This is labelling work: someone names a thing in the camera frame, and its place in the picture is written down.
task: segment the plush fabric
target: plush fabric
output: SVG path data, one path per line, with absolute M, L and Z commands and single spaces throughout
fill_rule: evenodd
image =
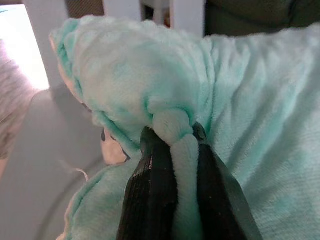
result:
M 75 97 L 132 158 L 76 194 L 66 239 L 115 238 L 145 126 L 171 149 L 174 239 L 202 239 L 195 121 L 239 181 L 264 239 L 320 238 L 319 25 L 200 39 L 89 16 L 68 20 L 51 41 Z

